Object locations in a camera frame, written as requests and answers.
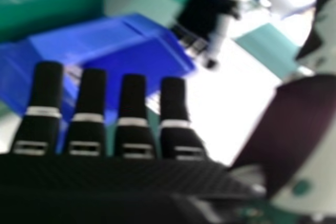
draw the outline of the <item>green circle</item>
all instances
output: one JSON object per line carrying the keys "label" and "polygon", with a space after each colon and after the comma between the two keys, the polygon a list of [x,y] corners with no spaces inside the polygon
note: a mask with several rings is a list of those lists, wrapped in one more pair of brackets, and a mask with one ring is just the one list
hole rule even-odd
{"label": "green circle", "polygon": [[293,187],[293,194],[296,196],[303,196],[306,195],[311,189],[311,184],[307,180],[300,180],[298,181]]}

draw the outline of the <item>green button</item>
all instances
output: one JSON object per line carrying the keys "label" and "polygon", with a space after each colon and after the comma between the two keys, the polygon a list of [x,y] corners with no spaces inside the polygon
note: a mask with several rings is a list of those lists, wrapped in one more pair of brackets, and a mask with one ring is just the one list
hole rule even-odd
{"label": "green button", "polygon": [[303,196],[306,195],[311,189],[311,184],[307,180],[300,180],[298,181],[293,189],[292,193],[296,196]]}

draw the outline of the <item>blue box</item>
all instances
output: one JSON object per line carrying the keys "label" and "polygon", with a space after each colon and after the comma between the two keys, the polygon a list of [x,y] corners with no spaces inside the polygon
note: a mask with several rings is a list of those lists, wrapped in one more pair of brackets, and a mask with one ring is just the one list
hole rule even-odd
{"label": "blue box", "polygon": [[147,94],[159,89],[166,76],[181,77],[195,69],[174,35],[151,20],[132,14],[102,18],[0,45],[0,99],[24,114],[34,66],[39,61],[65,66],[62,114],[72,117],[82,68],[107,71],[106,123],[117,117],[122,76],[147,77]]}

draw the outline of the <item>blue plastic bin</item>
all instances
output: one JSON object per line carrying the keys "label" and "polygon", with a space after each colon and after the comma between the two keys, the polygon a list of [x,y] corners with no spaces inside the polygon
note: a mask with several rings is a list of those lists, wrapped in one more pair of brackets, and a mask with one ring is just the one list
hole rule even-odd
{"label": "blue plastic bin", "polygon": [[[151,94],[163,77],[180,77],[195,68],[168,29],[138,14],[33,35],[0,45],[0,99],[20,115],[26,110],[34,66],[42,60],[61,62],[67,70],[73,66],[106,70],[108,124],[117,116],[124,74],[144,74],[147,94]],[[66,121],[72,117],[77,93],[78,84],[65,74],[62,114]]]}

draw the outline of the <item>blue container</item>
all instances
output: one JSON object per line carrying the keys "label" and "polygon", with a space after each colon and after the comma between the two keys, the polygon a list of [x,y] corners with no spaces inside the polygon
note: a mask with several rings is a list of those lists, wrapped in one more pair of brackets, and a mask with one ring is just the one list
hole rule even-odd
{"label": "blue container", "polygon": [[0,98],[20,115],[26,110],[34,66],[43,60],[65,66],[62,114],[66,121],[72,117],[81,69],[99,68],[108,73],[106,123],[117,117],[124,74],[145,75],[147,94],[151,94],[163,77],[180,77],[195,69],[168,29],[138,14],[33,35],[0,45]]}

